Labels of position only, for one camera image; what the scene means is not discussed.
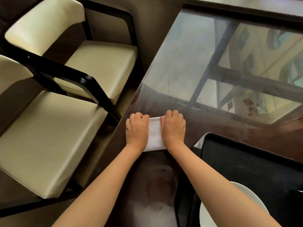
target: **hand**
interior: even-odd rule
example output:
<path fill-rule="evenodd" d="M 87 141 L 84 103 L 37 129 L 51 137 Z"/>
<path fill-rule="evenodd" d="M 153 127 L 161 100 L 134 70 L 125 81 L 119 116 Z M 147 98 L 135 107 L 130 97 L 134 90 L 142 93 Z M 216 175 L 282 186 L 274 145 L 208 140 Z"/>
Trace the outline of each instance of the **hand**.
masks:
<path fill-rule="evenodd" d="M 149 115 L 131 114 L 126 121 L 126 146 L 134 151 L 138 151 L 139 155 L 145 149 L 149 139 Z"/>
<path fill-rule="evenodd" d="M 176 145 L 184 144 L 186 122 L 177 110 L 168 110 L 165 115 L 160 118 L 161 134 L 165 147 L 171 152 Z"/>

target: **person's left hand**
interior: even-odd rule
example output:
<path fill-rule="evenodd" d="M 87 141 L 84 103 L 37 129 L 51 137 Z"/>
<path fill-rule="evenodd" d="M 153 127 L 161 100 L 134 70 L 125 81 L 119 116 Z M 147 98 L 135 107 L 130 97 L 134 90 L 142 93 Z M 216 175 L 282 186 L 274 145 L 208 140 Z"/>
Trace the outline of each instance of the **person's left hand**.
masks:
<path fill-rule="evenodd" d="M 149 139 L 149 115 L 131 114 L 126 121 L 126 146 L 138 151 L 145 149 Z"/>

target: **person's left arm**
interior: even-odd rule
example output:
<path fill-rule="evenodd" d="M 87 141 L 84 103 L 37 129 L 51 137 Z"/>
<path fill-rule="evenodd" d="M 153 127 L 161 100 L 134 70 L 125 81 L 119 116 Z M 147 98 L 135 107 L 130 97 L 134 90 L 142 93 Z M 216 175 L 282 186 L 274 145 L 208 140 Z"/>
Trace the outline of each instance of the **person's left arm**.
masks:
<path fill-rule="evenodd" d="M 103 227 L 128 171 L 146 147 L 149 116 L 137 112 L 126 121 L 126 146 L 54 223 L 53 227 Z"/>

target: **chair armrest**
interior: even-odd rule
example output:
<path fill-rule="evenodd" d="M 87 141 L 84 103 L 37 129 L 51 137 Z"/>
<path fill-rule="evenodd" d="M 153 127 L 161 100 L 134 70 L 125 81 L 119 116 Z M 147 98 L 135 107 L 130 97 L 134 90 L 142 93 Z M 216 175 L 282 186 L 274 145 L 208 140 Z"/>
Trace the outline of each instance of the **chair armrest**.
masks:
<path fill-rule="evenodd" d="M 77 1 L 79 1 L 83 5 L 83 7 L 86 9 L 123 19 L 127 24 L 129 35 L 131 38 L 131 44 L 138 48 L 138 41 L 137 41 L 135 29 L 134 29 L 134 20 L 132 18 L 132 15 L 129 12 L 126 12 L 126 11 L 123 11 L 120 9 L 116 9 L 114 7 L 103 5 L 103 4 L 100 4 L 100 3 L 97 3 L 94 1 L 90 1 L 90 0 L 77 0 Z"/>
<path fill-rule="evenodd" d="M 7 41 L 1 44 L 7 51 L 10 51 L 10 57 L 17 62 L 25 66 L 34 67 L 35 70 L 41 72 L 42 75 L 47 74 L 81 87 L 95 103 L 103 107 L 116 122 L 120 121 L 121 115 L 117 111 L 116 106 L 111 102 L 94 77 L 55 61 L 51 61 L 45 57 L 17 48 Z"/>

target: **folded white cloth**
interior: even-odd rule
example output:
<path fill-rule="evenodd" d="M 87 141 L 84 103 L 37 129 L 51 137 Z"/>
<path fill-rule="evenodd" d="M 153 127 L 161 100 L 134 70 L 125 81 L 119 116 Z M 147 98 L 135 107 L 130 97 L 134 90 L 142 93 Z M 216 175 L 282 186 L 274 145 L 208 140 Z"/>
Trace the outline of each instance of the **folded white cloth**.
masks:
<path fill-rule="evenodd" d="M 163 149 L 166 147 L 161 136 L 160 117 L 149 118 L 149 140 L 143 152 Z"/>

